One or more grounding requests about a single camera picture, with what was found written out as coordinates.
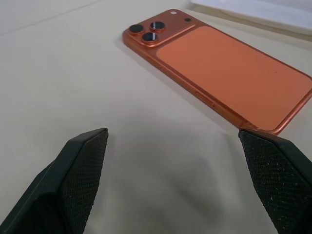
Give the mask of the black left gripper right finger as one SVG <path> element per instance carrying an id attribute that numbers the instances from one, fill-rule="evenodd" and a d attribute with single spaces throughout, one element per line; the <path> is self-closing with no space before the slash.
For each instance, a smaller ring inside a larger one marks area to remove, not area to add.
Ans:
<path id="1" fill-rule="evenodd" d="M 254 189 L 278 234 L 312 234 L 312 161 L 291 141 L 240 129 Z"/>

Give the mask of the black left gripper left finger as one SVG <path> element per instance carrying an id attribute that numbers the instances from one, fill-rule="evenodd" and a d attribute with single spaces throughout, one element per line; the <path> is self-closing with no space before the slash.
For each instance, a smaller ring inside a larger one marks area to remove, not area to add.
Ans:
<path id="1" fill-rule="evenodd" d="M 32 181 L 0 234 L 83 234 L 98 192 L 108 129 L 70 139 Z"/>

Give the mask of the orange smartphone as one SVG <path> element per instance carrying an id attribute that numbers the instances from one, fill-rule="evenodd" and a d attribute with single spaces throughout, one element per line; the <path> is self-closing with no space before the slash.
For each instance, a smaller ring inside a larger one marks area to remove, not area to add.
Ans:
<path id="1" fill-rule="evenodd" d="M 312 98 L 309 75 L 176 9 L 122 39 L 237 128 L 277 135 Z"/>

